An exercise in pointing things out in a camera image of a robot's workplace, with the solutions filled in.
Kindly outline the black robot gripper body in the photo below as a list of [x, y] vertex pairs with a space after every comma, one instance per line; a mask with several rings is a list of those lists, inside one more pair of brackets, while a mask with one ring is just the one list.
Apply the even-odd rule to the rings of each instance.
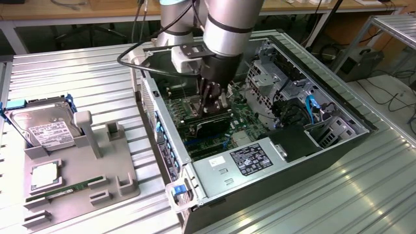
[[243, 54], [232, 57], [217, 54], [203, 57], [197, 88], [207, 86], [208, 82], [215, 82], [221, 88], [227, 88], [235, 78], [241, 58]]

